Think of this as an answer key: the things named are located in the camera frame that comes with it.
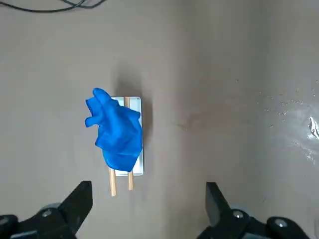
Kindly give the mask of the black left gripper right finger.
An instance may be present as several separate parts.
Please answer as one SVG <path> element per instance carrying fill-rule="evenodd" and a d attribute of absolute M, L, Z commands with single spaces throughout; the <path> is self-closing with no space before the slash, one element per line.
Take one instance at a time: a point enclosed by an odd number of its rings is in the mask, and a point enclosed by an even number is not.
<path fill-rule="evenodd" d="M 205 209 L 210 225 L 199 239 L 307 239 L 294 221 L 272 216 L 265 223 L 245 211 L 231 208 L 215 182 L 206 183 Z"/>

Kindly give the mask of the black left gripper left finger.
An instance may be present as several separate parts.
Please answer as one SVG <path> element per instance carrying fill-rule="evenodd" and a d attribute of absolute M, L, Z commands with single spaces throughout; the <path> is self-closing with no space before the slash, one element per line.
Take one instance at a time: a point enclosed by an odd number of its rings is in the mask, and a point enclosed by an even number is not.
<path fill-rule="evenodd" d="M 92 182 L 82 181 L 58 204 L 50 204 L 27 220 L 1 215 L 2 239 L 75 239 L 93 206 Z"/>

